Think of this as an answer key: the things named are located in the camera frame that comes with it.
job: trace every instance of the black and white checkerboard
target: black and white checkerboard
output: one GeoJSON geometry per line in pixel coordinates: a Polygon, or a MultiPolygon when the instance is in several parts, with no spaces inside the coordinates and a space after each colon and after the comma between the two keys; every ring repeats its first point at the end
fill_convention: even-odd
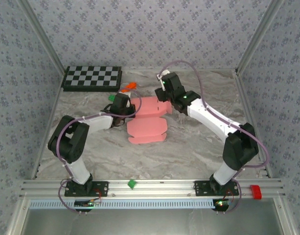
{"type": "Polygon", "coordinates": [[[121,67],[70,66],[62,87],[65,92],[117,92],[121,74],[121,67]]]}

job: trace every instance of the gray marble table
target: gray marble table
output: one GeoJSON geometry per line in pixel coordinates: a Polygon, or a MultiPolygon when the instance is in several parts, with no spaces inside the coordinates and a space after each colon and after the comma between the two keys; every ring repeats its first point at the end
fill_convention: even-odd
{"type": "MultiPolygon", "coordinates": [[[[193,72],[177,72],[187,91],[200,93],[193,72]]],[[[240,123],[245,122],[239,94],[232,71],[201,72],[207,102],[240,123]]],[[[159,87],[152,71],[128,72],[122,75],[122,84],[135,81],[142,96],[155,95],[159,87]]],[[[99,112],[109,104],[110,93],[61,92],[48,139],[61,117],[82,117],[99,112]]],[[[179,114],[164,116],[167,120],[167,138],[164,142],[131,144],[127,126],[112,128],[88,135],[84,162],[96,179],[204,179],[220,166],[224,144],[198,121],[179,114]]],[[[258,163],[258,157],[252,164],[258,163]]],[[[242,178],[255,178],[257,170],[247,169],[242,178]]],[[[45,148],[37,174],[38,179],[63,179],[68,176],[59,160],[45,148]]]]}

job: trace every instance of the black mounting plate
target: black mounting plate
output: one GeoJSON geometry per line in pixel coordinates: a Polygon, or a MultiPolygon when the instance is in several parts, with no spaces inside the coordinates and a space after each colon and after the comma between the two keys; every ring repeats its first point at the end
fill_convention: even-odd
{"type": "Polygon", "coordinates": [[[227,194],[227,191],[231,191],[233,196],[239,195],[238,185],[236,182],[229,181],[227,184],[223,186],[223,188],[215,193],[211,188],[209,184],[209,180],[198,180],[194,181],[194,189],[195,189],[195,195],[197,197],[202,196],[230,196],[227,194]]]}
{"type": "MultiPolygon", "coordinates": [[[[72,181],[67,182],[65,189],[65,197],[83,197],[84,195],[78,195],[75,188],[72,186],[72,181]]],[[[107,197],[107,192],[109,190],[109,182],[107,181],[92,181],[91,191],[85,195],[85,197],[99,197],[99,191],[101,192],[101,197],[107,197]]]]}

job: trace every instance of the orange object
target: orange object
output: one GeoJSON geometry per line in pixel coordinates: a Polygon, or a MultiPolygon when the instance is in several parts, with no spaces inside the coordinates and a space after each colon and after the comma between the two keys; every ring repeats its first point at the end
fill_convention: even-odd
{"type": "MultiPolygon", "coordinates": [[[[137,83],[136,82],[131,82],[127,86],[125,86],[125,88],[136,89],[137,88],[137,83]]],[[[129,90],[126,90],[126,89],[121,90],[121,92],[128,92],[128,91],[129,90]]]]}

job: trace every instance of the wall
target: wall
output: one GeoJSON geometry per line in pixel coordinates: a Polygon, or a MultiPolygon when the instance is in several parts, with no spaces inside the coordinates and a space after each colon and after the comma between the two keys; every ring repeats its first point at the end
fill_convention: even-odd
{"type": "Polygon", "coordinates": [[[31,176],[60,76],[15,0],[0,0],[0,234],[31,176]]]}
{"type": "Polygon", "coordinates": [[[64,66],[235,68],[270,0],[30,0],[64,66]]]}
{"type": "Polygon", "coordinates": [[[300,1],[285,1],[242,78],[300,230],[300,1]]]}

